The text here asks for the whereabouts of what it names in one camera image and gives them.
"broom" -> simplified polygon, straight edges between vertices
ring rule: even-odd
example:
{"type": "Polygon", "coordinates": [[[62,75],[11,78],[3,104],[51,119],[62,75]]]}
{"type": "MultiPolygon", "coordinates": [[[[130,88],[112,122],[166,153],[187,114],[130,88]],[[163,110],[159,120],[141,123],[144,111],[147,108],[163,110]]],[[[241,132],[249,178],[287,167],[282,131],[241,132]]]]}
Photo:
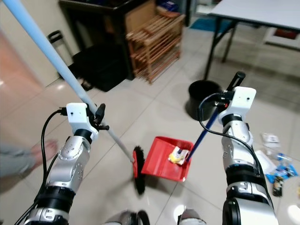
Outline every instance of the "broom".
{"type": "Polygon", "coordinates": [[[142,195],[145,191],[145,174],[142,174],[142,168],[145,163],[144,152],[140,146],[135,146],[132,154],[135,161],[133,165],[133,173],[135,177],[135,188],[139,195],[142,195]]]}

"white table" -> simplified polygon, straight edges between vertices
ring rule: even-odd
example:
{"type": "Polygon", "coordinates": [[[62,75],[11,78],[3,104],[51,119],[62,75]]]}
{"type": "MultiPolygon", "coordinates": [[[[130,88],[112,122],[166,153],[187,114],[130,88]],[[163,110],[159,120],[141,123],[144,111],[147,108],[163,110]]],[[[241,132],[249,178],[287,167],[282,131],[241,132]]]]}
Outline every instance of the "white table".
{"type": "Polygon", "coordinates": [[[204,79],[208,78],[215,47],[222,37],[232,30],[222,62],[226,61],[238,22],[300,32],[300,0],[222,0],[209,15],[216,16],[217,19],[204,79]],[[219,34],[223,19],[232,22],[219,34]]]}

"suitcase handle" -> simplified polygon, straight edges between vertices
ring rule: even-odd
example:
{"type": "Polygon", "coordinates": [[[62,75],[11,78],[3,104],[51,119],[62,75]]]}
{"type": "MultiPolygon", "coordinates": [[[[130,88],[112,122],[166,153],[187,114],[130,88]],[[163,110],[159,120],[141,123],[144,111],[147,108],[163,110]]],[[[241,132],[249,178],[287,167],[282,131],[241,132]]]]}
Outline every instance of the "suitcase handle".
{"type": "Polygon", "coordinates": [[[70,57],[73,58],[72,51],[69,47],[69,45],[65,42],[64,36],[62,35],[62,32],[60,30],[53,31],[48,36],[49,42],[53,45],[53,43],[61,40],[62,43],[65,45],[67,52],[69,53],[70,57]]]}
{"type": "Polygon", "coordinates": [[[60,30],[53,31],[51,34],[48,35],[48,40],[50,41],[51,44],[63,38],[64,37],[60,30]]]}

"black cable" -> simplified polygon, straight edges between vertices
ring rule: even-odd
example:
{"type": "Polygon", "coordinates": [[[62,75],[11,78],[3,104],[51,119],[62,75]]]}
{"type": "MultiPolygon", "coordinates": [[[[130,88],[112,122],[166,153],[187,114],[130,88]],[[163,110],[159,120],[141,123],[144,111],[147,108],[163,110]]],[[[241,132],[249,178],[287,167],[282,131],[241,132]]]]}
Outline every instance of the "black cable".
{"type": "Polygon", "coordinates": [[[43,130],[42,130],[42,135],[41,135],[41,150],[42,150],[42,158],[43,158],[43,182],[42,182],[42,185],[37,193],[34,203],[23,213],[23,215],[17,220],[15,225],[19,225],[27,217],[27,215],[30,213],[30,211],[35,208],[35,206],[38,204],[37,197],[43,192],[44,188],[46,187],[46,181],[47,181],[48,174],[49,174],[58,154],[56,154],[54,156],[54,158],[53,158],[52,162],[50,163],[50,166],[47,170],[47,160],[46,160],[46,152],[45,152],[45,132],[46,132],[46,128],[47,128],[49,121],[52,119],[52,117],[54,115],[56,115],[58,113],[61,113],[60,109],[56,110],[48,117],[48,119],[46,120],[46,122],[43,126],[43,130]]]}
{"type": "Polygon", "coordinates": [[[52,117],[55,116],[56,114],[60,113],[60,112],[61,112],[60,109],[53,112],[48,117],[48,119],[46,120],[46,122],[43,126],[42,135],[41,135],[41,147],[42,147],[42,156],[43,156],[43,182],[42,182],[41,187],[45,187],[46,186],[46,181],[47,181],[47,160],[46,160],[46,153],[45,153],[45,132],[46,132],[46,128],[47,128],[47,125],[48,125],[49,121],[52,119],[52,117]]]}
{"type": "Polygon", "coordinates": [[[258,158],[257,158],[256,154],[254,153],[254,150],[253,150],[252,147],[250,147],[246,142],[244,142],[243,140],[241,140],[241,139],[239,139],[239,138],[237,138],[237,137],[235,137],[235,136],[228,135],[228,134],[223,134],[223,133],[220,133],[220,132],[216,132],[216,131],[210,130],[210,129],[208,129],[208,128],[202,123],[201,118],[199,117],[199,112],[201,111],[201,108],[202,108],[203,104],[204,104],[208,99],[210,99],[211,97],[214,97],[214,96],[217,96],[217,95],[220,96],[221,94],[220,94],[220,93],[214,93],[214,94],[211,94],[211,95],[207,96],[207,97],[200,103],[199,108],[198,108],[198,119],[199,119],[200,125],[201,125],[201,126],[203,127],[203,129],[205,129],[207,132],[210,132],[210,133],[212,133],[212,134],[214,134],[214,135],[220,135],[220,136],[223,136],[223,137],[232,138],[232,139],[234,139],[234,140],[240,142],[241,144],[243,144],[243,145],[247,148],[247,150],[249,151],[249,153],[252,155],[252,157],[253,157],[253,159],[254,159],[256,165],[257,165],[257,175],[260,175],[260,174],[261,174],[262,168],[261,168],[261,165],[260,165],[260,163],[259,163],[259,161],[258,161],[258,158]]]}
{"type": "Polygon", "coordinates": [[[49,166],[49,168],[48,168],[48,170],[47,170],[47,178],[48,178],[48,175],[49,175],[49,173],[50,173],[50,171],[51,171],[51,168],[52,168],[52,166],[53,166],[53,164],[54,164],[54,162],[55,162],[57,156],[58,156],[58,153],[55,154],[54,158],[52,159],[52,161],[51,161],[51,163],[50,163],[50,166],[49,166]]]}
{"type": "Polygon", "coordinates": [[[27,215],[31,212],[31,210],[33,210],[35,208],[35,206],[37,205],[37,202],[34,202],[24,213],[23,215],[21,215],[21,217],[17,220],[17,222],[15,223],[15,225],[19,225],[26,217],[27,215]]]}

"wooden shelf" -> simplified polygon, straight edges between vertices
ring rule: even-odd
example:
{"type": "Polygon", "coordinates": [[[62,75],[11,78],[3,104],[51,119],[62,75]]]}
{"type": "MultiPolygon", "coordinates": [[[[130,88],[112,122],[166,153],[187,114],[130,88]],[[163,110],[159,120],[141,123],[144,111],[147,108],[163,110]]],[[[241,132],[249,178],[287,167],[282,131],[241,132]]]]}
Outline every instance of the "wooden shelf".
{"type": "Polygon", "coordinates": [[[184,17],[157,15],[141,28],[127,34],[136,77],[144,77],[152,83],[155,77],[180,57],[184,17]]]}

